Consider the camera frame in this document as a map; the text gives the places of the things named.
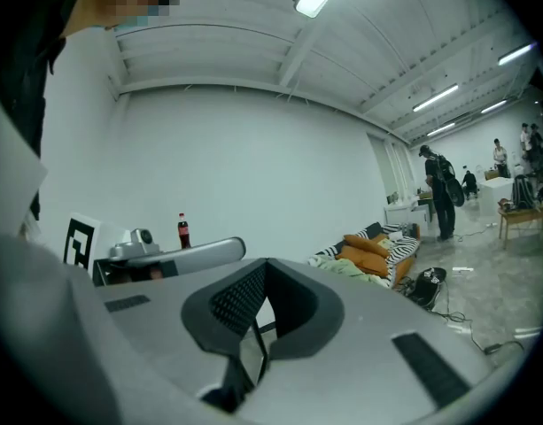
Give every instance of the coca-cola bottle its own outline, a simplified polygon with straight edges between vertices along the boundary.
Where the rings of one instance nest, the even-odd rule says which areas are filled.
[[[181,221],[179,222],[179,238],[181,239],[181,248],[189,249],[190,248],[190,234],[189,234],[189,224],[184,219],[184,213],[179,214]]]

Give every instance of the white ceiling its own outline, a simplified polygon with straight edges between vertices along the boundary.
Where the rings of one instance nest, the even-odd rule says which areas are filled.
[[[349,112],[409,142],[503,97],[518,97],[531,39],[502,0],[330,0],[316,19],[293,0],[181,0],[147,27],[110,32],[119,92],[221,84],[268,89]],[[458,83],[425,110],[412,107]]]

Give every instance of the white table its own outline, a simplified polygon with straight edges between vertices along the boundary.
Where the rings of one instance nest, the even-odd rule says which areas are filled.
[[[415,223],[421,229],[421,235],[427,235],[429,221],[431,220],[430,208],[427,205],[417,206],[417,200],[403,204],[387,205],[385,210],[385,222],[388,225],[400,223]]]
[[[479,183],[480,215],[497,216],[498,202],[502,198],[511,199],[512,178],[493,178]]]

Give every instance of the green blanket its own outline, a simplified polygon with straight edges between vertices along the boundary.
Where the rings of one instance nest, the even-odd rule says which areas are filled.
[[[363,273],[349,259],[330,259],[324,255],[314,255],[308,260],[308,264],[334,274],[352,277],[362,282],[376,283],[377,285],[389,288],[390,283],[388,280],[377,275]]]

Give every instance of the black bag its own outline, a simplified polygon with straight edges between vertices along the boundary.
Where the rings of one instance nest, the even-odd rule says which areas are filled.
[[[516,209],[533,209],[535,205],[533,186],[524,174],[519,174],[513,183],[511,201]]]
[[[464,191],[456,179],[454,167],[442,154],[436,155],[438,165],[438,178],[445,184],[446,193],[454,206],[464,205]]]

